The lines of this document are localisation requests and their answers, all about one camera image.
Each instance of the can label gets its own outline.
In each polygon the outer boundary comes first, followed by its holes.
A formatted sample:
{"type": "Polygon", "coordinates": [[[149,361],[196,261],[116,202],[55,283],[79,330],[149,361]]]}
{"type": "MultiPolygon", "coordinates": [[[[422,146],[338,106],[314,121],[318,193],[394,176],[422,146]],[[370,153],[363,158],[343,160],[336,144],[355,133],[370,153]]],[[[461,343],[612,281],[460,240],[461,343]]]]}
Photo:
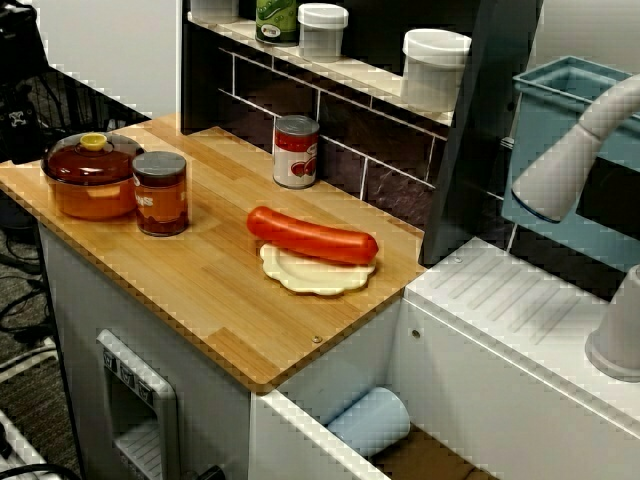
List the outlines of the can label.
{"type": "Polygon", "coordinates": [[[273,147],[273,179],[288,188],[305,188],[316,181],[318,135],[290,141],[291,137],[276,132],[273,147]]]}
{"type": "Polygon", "coordinates": [[[257,0],[256,39],[267,43],[298,43],[297,0],[257,0]]]}

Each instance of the white cup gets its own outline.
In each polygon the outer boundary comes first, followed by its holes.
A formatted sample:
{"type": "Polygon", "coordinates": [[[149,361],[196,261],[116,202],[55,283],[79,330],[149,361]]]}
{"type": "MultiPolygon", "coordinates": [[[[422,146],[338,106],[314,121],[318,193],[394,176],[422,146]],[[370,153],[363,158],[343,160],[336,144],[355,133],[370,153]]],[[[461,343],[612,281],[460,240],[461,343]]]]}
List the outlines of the white cup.
{"type": "Polygon", "coordinates": [[[327,428],[360,455],[370,457],[406,437],[411,420],[402,400],[376,387],[327,428]]]}
{"type": "Polygon", "coordinates": [[[470,47],[471,39],[459,33],[429,28],[407,32],[402,100],[430,112],[453,110],[470,47]]]}
{"type": "Polygon", "coordinates": [[[191,15],[210,24],[233,23],[239,20],[240,0],[191,0],[191,15]]]}
{"type": "Polygon", "coordinates": [[[349,23],[349,13],[329,3],[306,3],[298,9],[300,22],[300,56],[320,63],[340,59],[342,33],[349,23]]]}

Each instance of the faucet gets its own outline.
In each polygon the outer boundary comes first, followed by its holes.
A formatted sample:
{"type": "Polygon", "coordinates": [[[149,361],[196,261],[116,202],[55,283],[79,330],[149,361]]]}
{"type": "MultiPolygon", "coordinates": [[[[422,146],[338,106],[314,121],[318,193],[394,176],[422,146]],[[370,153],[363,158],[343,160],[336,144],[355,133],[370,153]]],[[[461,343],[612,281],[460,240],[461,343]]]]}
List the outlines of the faucet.
{"type": "MultiPolygon", "coordinates": [[[[580,197],[604,141],[640,110],[640,75],[593,101],[578,123],[522,172],[511,193],[525,210],[559,223],[580,197]]],[[[640,382],[640,265],[632,267],[602,323],[587,338],[589,361],[606,375],[640,382]]]]}

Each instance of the plate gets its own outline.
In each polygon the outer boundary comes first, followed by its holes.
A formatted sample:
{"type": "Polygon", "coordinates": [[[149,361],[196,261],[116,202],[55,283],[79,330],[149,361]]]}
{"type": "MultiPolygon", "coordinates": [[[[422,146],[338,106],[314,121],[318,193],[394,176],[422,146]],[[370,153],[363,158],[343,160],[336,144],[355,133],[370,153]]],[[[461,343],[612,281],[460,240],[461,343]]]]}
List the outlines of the plate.
{"type": "Polygon", "coordinates": [[[367,283],[376,269],[369,265],[341,265],[323,261],[265,243],[260,249],[262,269],[269,277],[297,293],[337,295],[367,283]]]}

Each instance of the toy sausage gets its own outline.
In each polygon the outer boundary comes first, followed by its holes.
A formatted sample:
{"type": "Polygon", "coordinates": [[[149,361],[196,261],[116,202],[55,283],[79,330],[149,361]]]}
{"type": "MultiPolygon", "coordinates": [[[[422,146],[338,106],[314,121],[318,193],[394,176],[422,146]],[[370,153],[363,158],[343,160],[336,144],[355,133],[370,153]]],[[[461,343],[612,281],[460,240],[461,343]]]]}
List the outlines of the toy sausage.
{"type": "Polygon", "coordinates": [[[368,233],[297,220],[268,207],[249,213],[247,228],[277,247],[336,262],[367,265],[378,253],[378,244],[368,233]]]}

